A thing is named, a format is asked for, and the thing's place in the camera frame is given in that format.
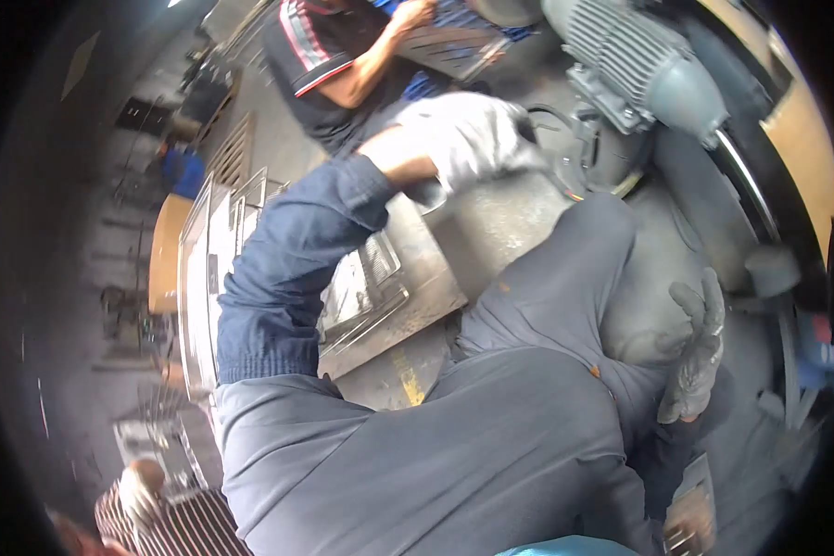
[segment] glove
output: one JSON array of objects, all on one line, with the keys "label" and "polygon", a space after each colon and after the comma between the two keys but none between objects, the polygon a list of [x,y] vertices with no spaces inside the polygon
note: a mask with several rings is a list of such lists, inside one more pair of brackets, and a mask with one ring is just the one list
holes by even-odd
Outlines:
[{"label": "glove", "polygon": [[393,120],[438,170],[447,195],[504,172],[548,170],[541,150],[519,132],[531,130],[520,105],[457,92],[417,101]]},{"label": "glove", "polygon": [[121,474],[118,497],[123,512],[140,531],[149,530],[161,513],[159,487],[149,485],[147,471],[127,467]]},{"label": "glove", "polygon": [[704,269],[701,288],[703,299],[682,282],[670,285],[670,297],[686,312],[689,322],[657,341],[659,350],[680,353],[677,370],[668,378],[658,406],[658,423],[661,424],[673,423],[680,417],[698,416],[711,401],[711,389],[723,359],[720,334],[726,306],[713,269]]}]

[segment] yellow floor marking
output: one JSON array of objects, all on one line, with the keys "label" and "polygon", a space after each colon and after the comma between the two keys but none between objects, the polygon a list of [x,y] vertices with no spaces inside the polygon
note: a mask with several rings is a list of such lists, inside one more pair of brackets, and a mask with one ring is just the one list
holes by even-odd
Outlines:
[{"label": "yellow floor marking", "polygon": [[398,378],[402,381],[402,388],[404,388],[404,393],[408,396],[411,406],[421,405],[426,394],[421,390],[420,384],[417,382],[417,374],[411,364],[408,363],[402,348],[392,350],[392,365],[398,372]]}]

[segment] gray machine housing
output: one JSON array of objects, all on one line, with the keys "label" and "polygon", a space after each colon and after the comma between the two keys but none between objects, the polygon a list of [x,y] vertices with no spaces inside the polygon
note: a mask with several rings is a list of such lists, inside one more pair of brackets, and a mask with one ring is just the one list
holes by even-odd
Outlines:
[{"label": "gray machine housing", "polygon": [[617,0],[543,0],[543,11],[577,60],[569,80],[621,133],[658,120],[716,148],[728,112],[686,39]]}]

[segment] turquoise fabric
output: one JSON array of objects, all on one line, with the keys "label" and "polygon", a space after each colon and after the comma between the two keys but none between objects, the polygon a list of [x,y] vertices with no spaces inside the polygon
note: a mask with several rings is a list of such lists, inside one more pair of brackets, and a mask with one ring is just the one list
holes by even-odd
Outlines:
[{"label": "turquoise fabric", "polygon": [[497,556],[638,556],[638,554],[614,541],[571,535],[542,543],[517,546],[504,550]]}]

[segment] red object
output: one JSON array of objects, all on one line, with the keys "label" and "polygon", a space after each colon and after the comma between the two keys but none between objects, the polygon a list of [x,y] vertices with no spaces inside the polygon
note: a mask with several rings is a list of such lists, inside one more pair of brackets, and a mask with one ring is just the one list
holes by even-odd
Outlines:
[{"label": "red object", "polygon": [[828,317],[815,315],[812,317],[812,327],[815,330],[815,341],[831,343],[831,323],[828,322]]}]

